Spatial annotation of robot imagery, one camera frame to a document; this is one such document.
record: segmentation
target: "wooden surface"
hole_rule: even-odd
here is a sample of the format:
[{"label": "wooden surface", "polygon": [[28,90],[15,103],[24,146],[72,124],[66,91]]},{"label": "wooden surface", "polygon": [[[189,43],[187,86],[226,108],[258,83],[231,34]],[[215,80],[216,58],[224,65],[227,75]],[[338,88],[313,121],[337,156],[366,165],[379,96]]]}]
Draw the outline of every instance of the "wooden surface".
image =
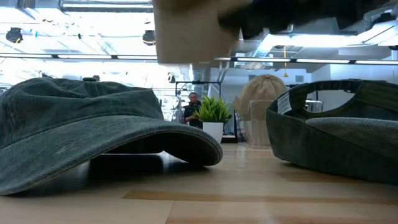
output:
[{"label": "wooden surface", "polygon": [[321,174],[224,145],[215,167],[168,154],[101,156],[0,197],[0,224],[398,223],[398,187]]}]

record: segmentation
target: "spotlight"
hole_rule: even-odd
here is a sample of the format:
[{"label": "spotlight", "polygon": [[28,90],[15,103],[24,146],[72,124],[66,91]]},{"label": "spotlight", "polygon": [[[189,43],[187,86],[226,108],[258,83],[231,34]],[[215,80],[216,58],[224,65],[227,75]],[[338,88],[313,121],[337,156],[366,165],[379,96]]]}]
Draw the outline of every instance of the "spotlight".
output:
[{"label": "spotlight", "polygon": [[175,83],[174,74],[169,72],[168,76],[169,76],[169,77],[168,77],[167,80],[169,81],[169,83]]},{"label": "spotlight", "polygon": [[6,34],[6,39],[12,43],[18,44],[23,41],[21,28],[12,27]]},{"label": "spotlight", "polygon": [[142,41],[148,46],[155,45],[155,31],[154,30],[145,30],[145,34],[142,36]]}]

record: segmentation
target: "cap label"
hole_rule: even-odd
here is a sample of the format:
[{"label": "cap label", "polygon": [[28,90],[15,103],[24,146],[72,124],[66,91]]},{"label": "cap label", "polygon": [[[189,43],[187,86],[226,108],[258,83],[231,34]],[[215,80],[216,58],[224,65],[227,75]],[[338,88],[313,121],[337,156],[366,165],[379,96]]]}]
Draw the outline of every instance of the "cap label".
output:
[{"label": "cap label", "polygon": [[287,93],[286,95],[279,98],[279,100],[278,100],[278,113],[286,114],[287,112],[289,112],[291,110],[292,110],[292,107],[290,105],[290,96],[289,96],[289,93]]}]

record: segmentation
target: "man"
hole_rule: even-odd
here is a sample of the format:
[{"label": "man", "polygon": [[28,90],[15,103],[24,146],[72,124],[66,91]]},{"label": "man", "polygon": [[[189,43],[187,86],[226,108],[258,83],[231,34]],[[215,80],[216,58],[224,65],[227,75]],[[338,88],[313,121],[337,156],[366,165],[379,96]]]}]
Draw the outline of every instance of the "man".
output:
[{"label": "man", "polygon": [[189,122],[190,126],[196,128],[203,128],[203,123],[193,113],[200,109],[201,103],[198,101],[198,95],[195,92],[189,94],[189,105],[185,106],[184,120],[186,123]]}]

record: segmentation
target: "fluorescent light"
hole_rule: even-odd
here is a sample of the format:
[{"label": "fluorescent light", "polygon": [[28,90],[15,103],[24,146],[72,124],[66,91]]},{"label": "fluorescent light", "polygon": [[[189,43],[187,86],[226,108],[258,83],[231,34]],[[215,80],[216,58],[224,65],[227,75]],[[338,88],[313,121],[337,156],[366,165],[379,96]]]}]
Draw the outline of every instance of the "fluorescent light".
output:
[{"label": "fluorescent light", "polygon": [[157,60],[156,56],[140,56],[140,55],[132,55],[132,56],[118,56],[119,59],[133,59],[133,60]]},{"label": "fluorescent light", "polygon": [[300,63],[349,63],[349,60],[330,60],[330,59],[297,59]]},{"label": "fluorescent light", "polygon": [[63,4],[62,7],[96,7],[96,8],[142,8],[152,9],[151,5],[138,4]]},{"label": "fluorescent light", "polygon": [[220,61],[220,62],[230,62],[231,58],[214,58],[214,60]]},{"label": "fluorescent light", "polygon": [[355,63],[362,65],[398,65],[398,61],[392,60],[357,60]]},{"label": "fluorescent light", "polygon": [[297,47],[344,47],[358,44],[350,37],[345,35],[294,35],[289,45]]},{"label": "fluorescent light", "polygon": [[75,59],[112,59],[110,55],[58,55],[59,58],[75,58]]},{"label": "fluorescent light", "polygon": [[13,57],[13,58],[52,58],[51,55],[41,55],[41,54],[0,54],[0,57]]},{"label": "fluorescent light", "polygon": [[239,62],[290,62],[288,58],[238,58]]}]

